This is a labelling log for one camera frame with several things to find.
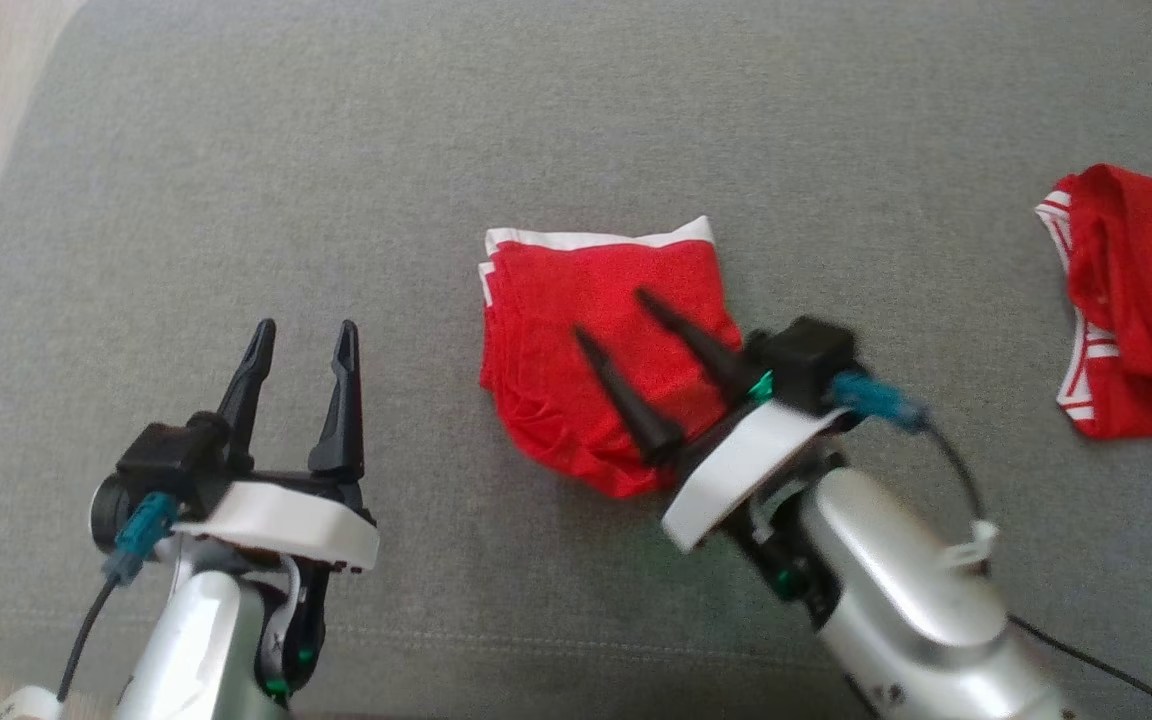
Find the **red mesh shorts white trim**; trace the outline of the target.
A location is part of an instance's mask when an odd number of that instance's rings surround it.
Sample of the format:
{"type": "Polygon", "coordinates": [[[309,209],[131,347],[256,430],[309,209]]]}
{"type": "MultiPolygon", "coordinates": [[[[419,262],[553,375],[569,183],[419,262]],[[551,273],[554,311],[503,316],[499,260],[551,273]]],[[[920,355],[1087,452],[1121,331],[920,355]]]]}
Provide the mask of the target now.
{"type": "Polygon", "coordinates": [[[573,328],[584,328],[660,414],[694,438],[721,418],[721,393],[679,338],[635,293],[644,288],[737,350],[723,304],[708,217],[627,237],[492,228],[479,266],[484,295],[480,382],[522,454],[612,498],[667,487],[596,379],[573,328]]]}

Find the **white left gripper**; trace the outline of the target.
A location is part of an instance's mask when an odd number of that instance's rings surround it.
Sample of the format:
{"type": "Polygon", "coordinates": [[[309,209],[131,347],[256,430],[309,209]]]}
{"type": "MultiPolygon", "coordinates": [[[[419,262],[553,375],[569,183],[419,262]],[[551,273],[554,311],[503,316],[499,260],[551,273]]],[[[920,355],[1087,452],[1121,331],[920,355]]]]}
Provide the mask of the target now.
{"type": "MultiPolygon", "coordinates": [[[[223,461],[252,471],[250,442],[276,323],[256,325],[218,414],[229,429],[223,461]]],[[[335,379],[312,477],[355,483],[365,473],[358,327],[340,324],[335,379]]],[[[326,589],[335,574],[376,568],[379,530],[356,488],[311,495],[270,480],[238,480],[205,520],[174,529],[174,702],[288,702],[314,675],[326,635],[326,589]]]]}

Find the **grey fabric sofa seat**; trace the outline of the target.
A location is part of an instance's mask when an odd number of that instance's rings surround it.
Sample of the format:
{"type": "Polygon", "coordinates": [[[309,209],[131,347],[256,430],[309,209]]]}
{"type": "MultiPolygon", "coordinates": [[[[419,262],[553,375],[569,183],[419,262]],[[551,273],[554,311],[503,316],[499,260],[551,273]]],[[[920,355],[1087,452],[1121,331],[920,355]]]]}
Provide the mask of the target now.
{"type": "Polygon", "coordinates": [[[1011,611],[1152,683],[1152,439],[1055,406],[1034,214],[1101,161],[1152,176],[1152,0],[93,0],[0,182],[0,673],[59,679],[94,488],[265,316],[253,456],[305,467],[349,318],[380,552],[300,708],[867,720],[730,541],[536,465],[477,382],[490,228],[705,215],[741,327],[849,325],[931,406],[1011,611]]]}

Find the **red basketball jersey number 23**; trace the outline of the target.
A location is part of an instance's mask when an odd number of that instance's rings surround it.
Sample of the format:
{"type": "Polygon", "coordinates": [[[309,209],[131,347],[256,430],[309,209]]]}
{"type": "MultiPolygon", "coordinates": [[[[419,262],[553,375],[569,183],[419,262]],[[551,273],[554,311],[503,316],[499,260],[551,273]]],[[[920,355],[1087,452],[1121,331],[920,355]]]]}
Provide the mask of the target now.
{"type": "Polygon", "coordinates": [[[1036,206],[1074,314],[1058,404],[1092,439],[1152,437],[1152,177],[1097,164],[1036,206]]]}

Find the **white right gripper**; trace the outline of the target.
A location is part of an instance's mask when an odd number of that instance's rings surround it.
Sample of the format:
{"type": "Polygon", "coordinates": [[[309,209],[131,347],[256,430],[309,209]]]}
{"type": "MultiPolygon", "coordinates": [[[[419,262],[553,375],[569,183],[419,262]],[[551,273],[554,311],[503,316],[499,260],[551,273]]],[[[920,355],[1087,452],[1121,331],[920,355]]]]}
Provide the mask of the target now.
{"type": "MultiPolygon", "coordinates": [[[[699,361],[723,401],[751,401],[764,373],[736,350],[646,288],[641,306],[699,361]]],[[[687,445],[684,429],[659,414],[581,325],[582,354],[646,467],[667,467],[679,482],[660,525],[677,550],[691,553],[723,536],[778,600],[799,602],[814,632],[838,606],[838,579],[809,541],[803,510],[809,488],[838,468],[833,416],[813,416],[771,400],[719,420],[687,445]]]]}

